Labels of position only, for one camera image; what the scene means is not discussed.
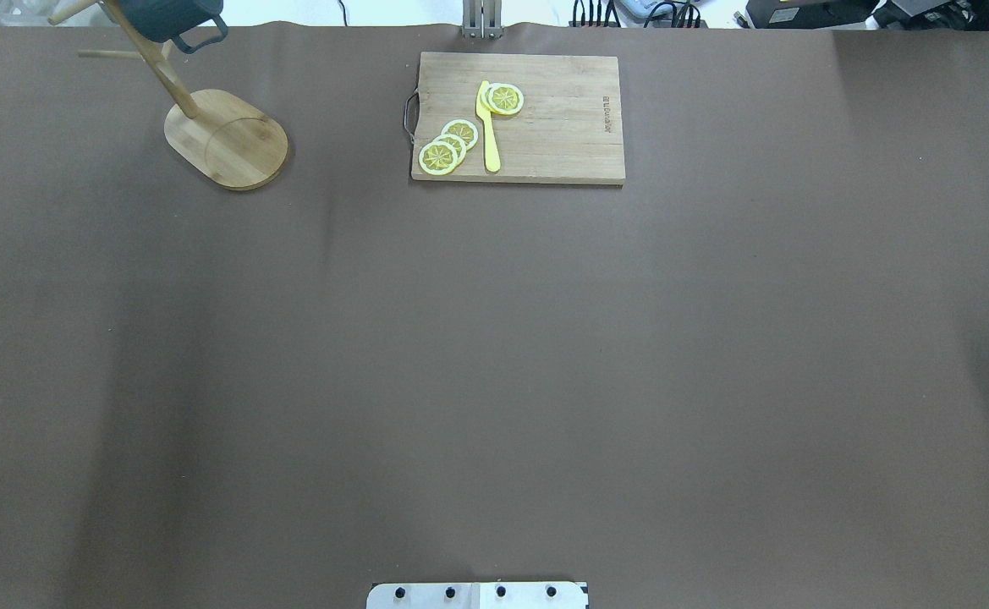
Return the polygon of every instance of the mug handle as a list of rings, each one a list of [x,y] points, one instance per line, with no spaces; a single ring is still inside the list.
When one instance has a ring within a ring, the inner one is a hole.
[[[216,27],[220,30],[219,36],[215,38],[209,38],[208,40],[205,40],[196,47],[190,47],[189,45],[186,45],[185,41],[182,40],[181,34],[172,38],[172,42],[174,42],[174,45],[178,47],[178,50],[180,50],[181,52],[184,52],[186,55],[192,55],[193,51],[200,49],[200,47],[203,47],[204,45],[211,45],[213,42],[219,42],[220,40],[227,38],[227,24],[223,23],[223,17],[216,15],[212,17],[212,20],[213,22],[216,22]]]

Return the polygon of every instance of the wooden base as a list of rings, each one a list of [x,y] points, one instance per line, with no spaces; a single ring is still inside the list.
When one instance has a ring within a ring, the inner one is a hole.
[[[280,123],[219,89],[197,91],[193,100],[195,118],[174,105],[162,128],[185,161],[225,189],[252,190],[277,177],[290,147]]]

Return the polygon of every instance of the white bracket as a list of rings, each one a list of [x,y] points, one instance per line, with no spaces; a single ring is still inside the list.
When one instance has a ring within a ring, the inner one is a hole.
[[[379,584],[367,595],[366,609],[588,609],[588,584]]]
[[[502,0],[464,0],[464,38],[502,38]]]

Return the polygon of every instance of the knife handle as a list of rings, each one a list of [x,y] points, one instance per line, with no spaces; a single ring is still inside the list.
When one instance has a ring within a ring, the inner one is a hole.
[[[497,154],[494,121],[491,119],[483,121],[483,159],[486,161],[486,170],[490,173],[498,173],[502,170],[502,155]]]

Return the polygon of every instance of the white metal plate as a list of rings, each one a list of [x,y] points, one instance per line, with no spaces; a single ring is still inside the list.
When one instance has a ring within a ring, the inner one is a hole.
[[[379,584],[366,609],[588,609],[583,582]]]

